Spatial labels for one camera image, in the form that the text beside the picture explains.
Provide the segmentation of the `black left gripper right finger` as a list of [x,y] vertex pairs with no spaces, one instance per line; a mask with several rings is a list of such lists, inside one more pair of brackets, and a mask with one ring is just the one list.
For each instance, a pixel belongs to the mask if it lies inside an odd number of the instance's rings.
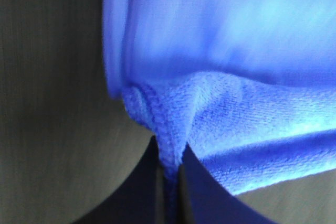
[[265,223],[210,175],[188,145],[178,171],[178,223]]

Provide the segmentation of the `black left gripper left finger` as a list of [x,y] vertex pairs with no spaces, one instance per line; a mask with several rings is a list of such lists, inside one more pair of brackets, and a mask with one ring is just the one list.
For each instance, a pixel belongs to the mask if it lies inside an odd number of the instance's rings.
[[126,180],[106,200],[75,223],[165,223],[164,177],[158,154],[153,136]]

